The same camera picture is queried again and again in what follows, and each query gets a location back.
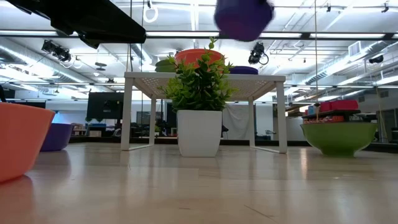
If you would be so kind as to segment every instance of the white flower pot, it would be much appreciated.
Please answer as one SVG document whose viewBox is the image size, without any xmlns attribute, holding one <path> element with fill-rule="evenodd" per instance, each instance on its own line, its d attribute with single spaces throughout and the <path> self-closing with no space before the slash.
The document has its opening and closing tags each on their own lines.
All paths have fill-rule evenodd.
<svg viewBox="0 0 398 224">
<path fill-rule="evenodd" d="M 215 157 L 220 145 L 221 111 L 179 110 L 178 146 L 184 157 Z"/>
</svg>

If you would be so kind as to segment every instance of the potted plant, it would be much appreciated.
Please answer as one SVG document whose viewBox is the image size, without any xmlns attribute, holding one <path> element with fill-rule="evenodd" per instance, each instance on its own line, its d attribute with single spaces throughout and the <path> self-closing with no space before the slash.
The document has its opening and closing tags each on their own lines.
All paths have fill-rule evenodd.
<svg viewBox="0 0 398 224">
<path fill-rule="evenodd" d="M 209 49 L 214 48 L 211 38 Z M 176 66 L 176 76 L 166 87 L 160 86 L 167 98 L 172 100 L 177 112 L 178 146 L 182 156 L 214 157 L 221 137 L 222 110 L 234 89 L 230 88 L 227 74 L 232 64 L 225 65 L 225 57 L 210 63 L 212 52 L 205 49 L 193 63 L 169 62 Z"/>
<path fill-rule="evenodd" d="M 155 126 L 155 136 L 157 137 L 157 136 L 159 136 L 159 133 L 161 132 L 162 130 L 161 130 L 161 128 L 157 125 L 157 126 Z"/>
</svg>

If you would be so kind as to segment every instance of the white curtain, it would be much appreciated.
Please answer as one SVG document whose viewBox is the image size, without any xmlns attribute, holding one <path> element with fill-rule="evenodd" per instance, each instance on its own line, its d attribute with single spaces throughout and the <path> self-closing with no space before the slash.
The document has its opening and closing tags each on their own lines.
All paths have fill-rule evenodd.
<svg viewBox="0 0 398 224">
<path fill-rule="evenodd" d="M 223 125 L 229 129 L 224 139 L 249 140 L 249 106 L 227 104 L 223 110 Z"/>
</svg>

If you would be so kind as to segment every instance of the table leg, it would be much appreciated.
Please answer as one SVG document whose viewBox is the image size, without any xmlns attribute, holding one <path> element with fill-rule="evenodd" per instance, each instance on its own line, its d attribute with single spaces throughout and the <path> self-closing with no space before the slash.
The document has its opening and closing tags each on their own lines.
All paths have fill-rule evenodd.
<svg viewBox="0 0 398 224">
<path fill-rule="evenodd" d="M 150 123 L 149 123 L 149 144 L 155 144 L 155 123 L 156 123 L 156 96 L 152 95 L 150 103 Z"/>
<path fill-rule="evenodd" d="M 279 137 L 279 153 L 287 152 L 287 131 L 285 116 L 285 90 L 282 82 L 276 83 L 276 97 L 278 108 L 278 137 Z"/>
<path fill-rule="evenodd" d="M 131 99 L 132 99 L 133 84 L 134 82 L 132 78 L 125 78 L 124 98 L 123 98 L 122 139 L 120 145 L 121 150 L 129 150 L 130 147 Z"/>
<path fill-rule="evenodd" d="M 256 138 L 254 133 L 254 105 L 253 98 L 249 98 L 249 140 L 250 147 L 256 146 Z"/>
</svg>

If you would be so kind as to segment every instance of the red box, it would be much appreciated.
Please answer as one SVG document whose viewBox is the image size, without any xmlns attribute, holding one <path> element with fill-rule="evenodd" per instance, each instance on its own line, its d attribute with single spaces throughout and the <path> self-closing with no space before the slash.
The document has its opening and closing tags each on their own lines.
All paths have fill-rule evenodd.
<svg viewBox="0 0 398 224">
<path fill-rule="evenodd" d="M 330 102 L 331 110 L 358 110 L 358 102 L 356 100 L 336 100 Z"/>
<path fill-rule="evenodd" d="M 326 112 L 326 111 L 331 111 L 331 102 L 323 102 L 321 103 L 321 108 L 319 112 Z"/>
</svg>

